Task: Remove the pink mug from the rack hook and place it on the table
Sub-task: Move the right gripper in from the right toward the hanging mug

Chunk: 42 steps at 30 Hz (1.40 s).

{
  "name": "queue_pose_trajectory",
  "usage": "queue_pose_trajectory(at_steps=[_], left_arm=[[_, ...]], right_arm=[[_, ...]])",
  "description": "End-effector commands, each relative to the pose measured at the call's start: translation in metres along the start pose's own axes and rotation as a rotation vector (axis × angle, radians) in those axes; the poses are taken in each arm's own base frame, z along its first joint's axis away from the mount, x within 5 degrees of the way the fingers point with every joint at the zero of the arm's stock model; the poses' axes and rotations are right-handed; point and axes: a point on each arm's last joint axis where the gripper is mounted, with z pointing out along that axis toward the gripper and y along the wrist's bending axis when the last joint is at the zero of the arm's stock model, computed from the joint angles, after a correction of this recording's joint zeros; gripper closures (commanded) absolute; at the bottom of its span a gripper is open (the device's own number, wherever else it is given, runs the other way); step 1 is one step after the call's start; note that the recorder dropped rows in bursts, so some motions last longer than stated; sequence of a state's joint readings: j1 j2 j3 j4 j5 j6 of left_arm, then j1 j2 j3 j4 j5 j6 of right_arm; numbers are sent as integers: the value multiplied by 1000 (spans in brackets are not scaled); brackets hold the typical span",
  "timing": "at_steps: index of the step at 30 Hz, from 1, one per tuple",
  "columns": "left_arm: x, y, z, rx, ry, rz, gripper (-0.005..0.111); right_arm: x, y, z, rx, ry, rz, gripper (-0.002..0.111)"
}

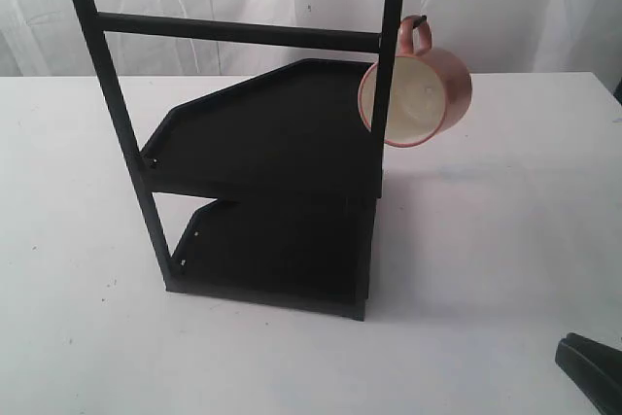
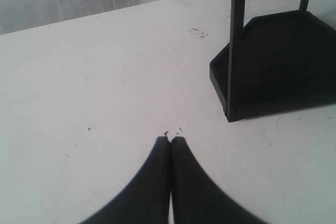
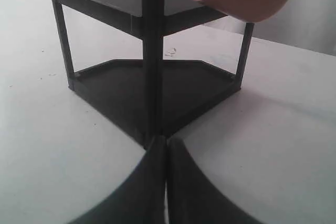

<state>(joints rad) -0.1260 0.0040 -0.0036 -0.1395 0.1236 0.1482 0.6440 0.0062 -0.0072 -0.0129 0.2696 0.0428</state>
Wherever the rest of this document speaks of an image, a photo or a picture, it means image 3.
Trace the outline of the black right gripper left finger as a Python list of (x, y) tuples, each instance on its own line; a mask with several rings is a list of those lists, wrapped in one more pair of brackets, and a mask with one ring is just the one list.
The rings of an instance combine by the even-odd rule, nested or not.
[(71, 223), (165, 223), (166, 151), (166, 138), (154, 138), (129, 177)]

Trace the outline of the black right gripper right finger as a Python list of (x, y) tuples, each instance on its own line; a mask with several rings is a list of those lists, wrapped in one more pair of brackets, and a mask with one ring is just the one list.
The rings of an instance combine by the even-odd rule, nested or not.
[(167, 155), (169, 223), (260, 223), (209, 181), (182, 140), (170, 139)]

